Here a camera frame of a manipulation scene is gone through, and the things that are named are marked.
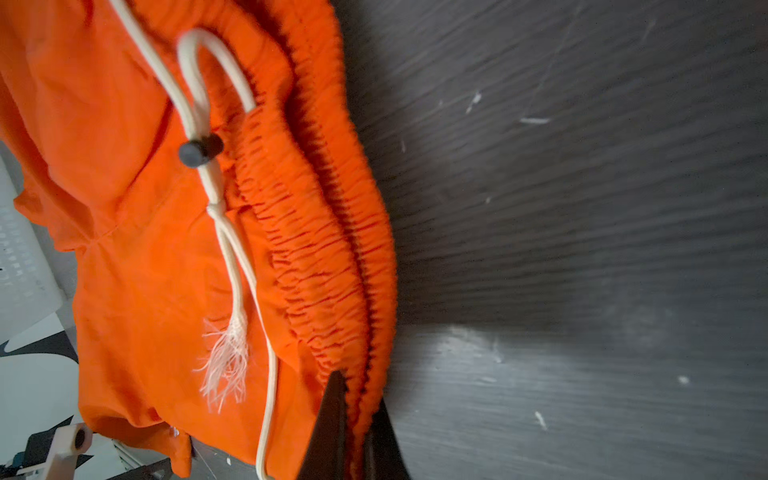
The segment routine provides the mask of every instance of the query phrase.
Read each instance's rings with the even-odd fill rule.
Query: orange fabric
[[[328,375],[341,369],[357,476],[386,380],[396,273],[386,211],[346,111],[333,10],[325,0],[131,7],[177,78],[176,40],[200,26],[227,43],[257,94],[244,115],[201,55],[225,143],[228,215],[250,250],[280,358],[267,472],[296,477]],[[186,139],[165,91],[105,0],[3,2],[0,39],[0,134],[25,173],[17,208],[78,257],[84,419],[169,455],[181,476],[189,435],[254,463],[264,338],[250,302],[247,397],[209,409],[197,370],[213,343],[204,334],[226,328],[230,284],[200,180],[177,158]]]

